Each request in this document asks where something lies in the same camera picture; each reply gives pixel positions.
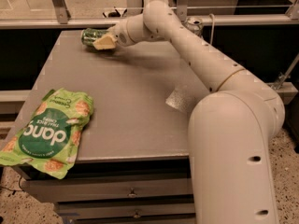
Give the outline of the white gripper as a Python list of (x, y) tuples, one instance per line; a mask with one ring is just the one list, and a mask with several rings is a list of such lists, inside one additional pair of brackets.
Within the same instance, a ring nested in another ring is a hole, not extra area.
[(103, 35), (93, 42), (97, 50), (114, 49), (116, 42), (125, 47), (132, 46), (147, 38), (147, 27), (143, 22), (142, 14), (122, 19), (108, 30), (112, 35)]

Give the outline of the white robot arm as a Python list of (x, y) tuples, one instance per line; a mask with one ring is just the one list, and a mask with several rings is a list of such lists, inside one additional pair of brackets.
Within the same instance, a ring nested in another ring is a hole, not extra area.
[(285, 119), (281, 98), (162, 1), (108, 28), (93, 45), (114, 49), (156, 38), (168, 41), (209, 91), (188, 128), (197, 224), (279, 224), (268, 144)]

